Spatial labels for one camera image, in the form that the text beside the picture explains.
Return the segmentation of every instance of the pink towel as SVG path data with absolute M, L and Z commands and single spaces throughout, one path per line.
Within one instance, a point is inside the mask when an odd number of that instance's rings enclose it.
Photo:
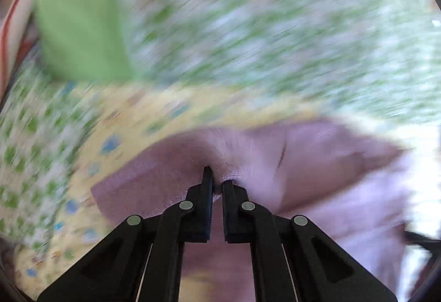
M 150 217 L 183 200 L 209 165 L 217 184 L 234 179 L 251 201 L 273 213 L 308 215 L 393 290 L 404 252 L 400 184 L 377 181 L 344 189 L 401 154 L 388 142 L 325 118 L 250 130 L 199 129 L 145 149 L 96 184 L 92 194 L 114 224 L 132 214 Z M 225 244 L 221 216 L 221 202 L 215 201 L 211 240 L 187 244 L 183 276 L 208 272 L 214 286 L 210 301 L 254 301 L 248 246 Z
M 250 200 L 277 213 L 348 186 L 401 152 L 328 119 L 198 129 L 148 147 L 94 185 L 92 194 L 114 224 L 132 214 L 150 217 L 182 200 L 210 166 L 218 184 L 234 179 Z

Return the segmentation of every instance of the yellow patterned fabric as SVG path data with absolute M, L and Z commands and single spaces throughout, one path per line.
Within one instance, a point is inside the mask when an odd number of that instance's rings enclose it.
M 30 249 L 16 252 L 16 282 L 34 299 L 111 231 L 94 203 L 90 188 L 147 146 L 200 126 L 248 128 L 288 117 L 307 120 L 329 113 L 326 107 L 307 103 L 297 96 L 273 98 L 256 91 L 212 87 L 172 86 L 160 90 L 137 85 L 92 86 L 76 87 L 73 93 L 84 101 L 96 101 L 101 107 L 101 117 L 79 150 L 66 202 L 57 215 L 45 259 L 37 260 Z M 347 114 L 337 117 L 359 130 L 398 138 L 407 146 L 436 149 L 433 127 L 403 128 L 366 117 Z M 180 300 L 206 301 L 208 280 L 209 276 L 202 271 L 185 278 Z

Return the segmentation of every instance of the striped fabric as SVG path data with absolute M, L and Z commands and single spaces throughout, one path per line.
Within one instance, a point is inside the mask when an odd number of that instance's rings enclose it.
M 25 37 L 34 0 L 13 0 L 0 28 L 0 98 L 13 68 L 27 54 L 36 37 Z

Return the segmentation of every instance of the floral fabric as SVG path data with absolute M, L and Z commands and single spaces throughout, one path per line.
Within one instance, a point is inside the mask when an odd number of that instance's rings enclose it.
M 372 116 L 441 119 L 429 0 L 121 0 L 138 77 L 320 97 Z
M 93 111 L 79 106 L 69 85 L 50 82 L 35 64 L 37 51 L 0 112 L 0 233 L 42 254 Z

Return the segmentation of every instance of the silver rivet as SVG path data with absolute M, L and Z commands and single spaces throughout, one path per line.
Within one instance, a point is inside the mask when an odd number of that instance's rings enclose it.
M 193 203 L 191 201 L 185 200 L 179 204 L 181 210 L 190 210 L 193 207 Z
M 299 226 L 305 226 L 308 223 L 308 219 L 305 216 L 296 216 L 294 218 L 294 223 Z
M 130 226 L 136 226 L 141 222 L 141 218 L 138 215 L 132 215 L 127 217 L 127 223 Z
M 242 203 L 242 209 L 247 210 L 247 211 L 253 211 L 256 208 L 256 205 L 254 205 L 254 203 L 252 203 L 251 201 L 246 201 L 244 203 Z

